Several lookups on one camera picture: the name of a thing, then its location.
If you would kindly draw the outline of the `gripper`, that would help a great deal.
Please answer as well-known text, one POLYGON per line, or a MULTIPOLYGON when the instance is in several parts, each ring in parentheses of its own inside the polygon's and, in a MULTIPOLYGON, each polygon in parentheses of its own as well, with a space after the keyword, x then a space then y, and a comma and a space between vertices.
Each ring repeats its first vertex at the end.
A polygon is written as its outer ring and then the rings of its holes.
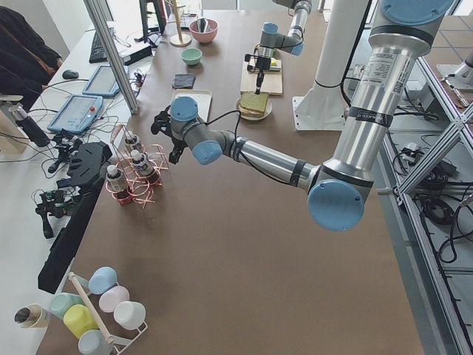
POLYGON ((186 142, 177 136, 177 133, 174 133, 171 130, 171 115, 169 113, 170 105, 168 105, 164 110, 162 110, 158 115, 154 117, 154 122, 151 125, 151 133, 157 135, 162 132, 164 135, 171 138, 173 143, 173 149, 169 153, 169 162, 172 164, 177 164, 179 159, 186 148, 186 142))
POLYGON ((256 68, 259 70, 256 77, 255 94, 259 95, 264 81, 264 71, 270 69, 271 59, 273 57, 273 48, 259 45, 255 51, 256 68))

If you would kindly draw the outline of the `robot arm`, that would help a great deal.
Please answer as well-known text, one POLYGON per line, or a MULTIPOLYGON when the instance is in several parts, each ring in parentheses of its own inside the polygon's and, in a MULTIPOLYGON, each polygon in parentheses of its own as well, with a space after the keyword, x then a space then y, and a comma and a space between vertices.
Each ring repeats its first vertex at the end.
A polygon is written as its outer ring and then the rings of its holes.
POLYGON ((318 166, 293 158, 233 131, 212 130, 188 96, 175 98, 154 119, 178 162, 190 149, 202 165, 225 155, 285 185, 307 192, 312 219, 332 231, 355 226, 373 185, 372 165, 395 115, 416 60, 429 53, 450 1, 380 1, 370 31, 371 53, 354 92, 333 155, 318 166))
POLYGON ((278 25, 273 22, 263 24, 259 46, 253 53, 257 71, 256 94, 261 92, 265 73, 270 69, 270 60, 275 50, 282 50, 291 55, 301 54, 304 47, 305 26, 312 11, 312 1, 275 0, 273 3, 292 10, 292 22, 286 34, 279 32, 278 25))

